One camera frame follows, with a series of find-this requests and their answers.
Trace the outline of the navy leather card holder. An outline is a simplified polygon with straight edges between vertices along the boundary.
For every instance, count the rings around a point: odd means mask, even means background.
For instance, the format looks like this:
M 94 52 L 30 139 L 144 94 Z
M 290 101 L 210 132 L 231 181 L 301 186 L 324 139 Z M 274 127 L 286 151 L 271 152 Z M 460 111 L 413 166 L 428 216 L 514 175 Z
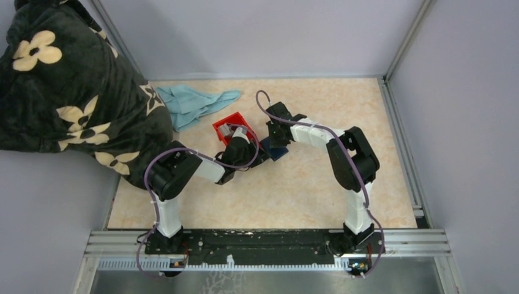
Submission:
M 274 162 L 289 152 L 287 147 L 272 147 L 269 137 L 262 139 L 260 143 L 269 158 Z

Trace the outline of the red plastic bin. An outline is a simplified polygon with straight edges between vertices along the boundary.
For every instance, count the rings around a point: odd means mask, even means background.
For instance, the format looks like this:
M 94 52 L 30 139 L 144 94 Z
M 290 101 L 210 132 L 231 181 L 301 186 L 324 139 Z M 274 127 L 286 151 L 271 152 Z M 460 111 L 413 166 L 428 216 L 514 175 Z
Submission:
M 213 129 L 216 131 L 218 139 L 225 145 L 228 146 L 231 142 L 232 138 L 223 138 L 221 133 L 218 130 L 218 127 L 222 124 L 229 124 L 230 126 L 236 127 L 243 127 L 244 129 L 247 129 L 247 136 L 251 143 L 256 143 L 257 139 L 256 133 L 252 129 L 252 127 L 247 123 L 247 121 L 244 119 L 244 117 L 239 113 L 235 112 L 226 118 L 223 118 L 215 123 L 212 124 Z

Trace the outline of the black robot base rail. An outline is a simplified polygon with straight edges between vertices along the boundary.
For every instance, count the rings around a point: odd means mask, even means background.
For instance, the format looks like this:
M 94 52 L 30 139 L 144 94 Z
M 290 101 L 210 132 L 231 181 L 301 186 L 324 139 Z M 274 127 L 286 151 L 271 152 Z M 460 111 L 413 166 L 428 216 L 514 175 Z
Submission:
M 179 270 L 319 270 L 333 266 L 357 277 L 369 273 L 386 251 L 384 235 L 373 228 L 359 237 L 345 228 L 181 229 L 171 238 L 156 230 L 139 235 L 136 241 L 147 255 L 178 255 L 169 267 Z

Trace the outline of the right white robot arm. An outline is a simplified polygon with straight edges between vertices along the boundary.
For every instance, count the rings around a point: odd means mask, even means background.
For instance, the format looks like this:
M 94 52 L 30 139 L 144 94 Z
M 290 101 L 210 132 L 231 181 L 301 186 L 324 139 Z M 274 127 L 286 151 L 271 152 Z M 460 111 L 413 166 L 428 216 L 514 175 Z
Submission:
M 380 168 L 363 131 L 358 127 L 340 130 L 317 124 L 305 115 L 293 116 L 281 102 L 264 112 L 271 119 L 267 128 L 272 147 L 298 142 L 327 152 L 335 179 L 346 191 L 345 246 L 351 252 L 361 252 L 374 231 L 367 209 L 369 192 Z

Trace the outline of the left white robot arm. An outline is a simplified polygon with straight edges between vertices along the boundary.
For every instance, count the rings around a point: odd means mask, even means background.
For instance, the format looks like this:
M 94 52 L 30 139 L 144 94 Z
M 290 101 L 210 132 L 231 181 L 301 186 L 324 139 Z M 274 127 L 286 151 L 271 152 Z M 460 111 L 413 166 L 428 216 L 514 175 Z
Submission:
M 154 197 L 161 248 L 170 254 L 182 249 L 184 238 L 177 197 L 192 177 L 223 185 L 234 178 L 236 171 L 256 167 L 269 158 L 270 154 L 260 143 L 242 137 L 232 138 L 215 157 L 200 154 L 179 141 L 170 143 L 144 173 L 147 188 Z

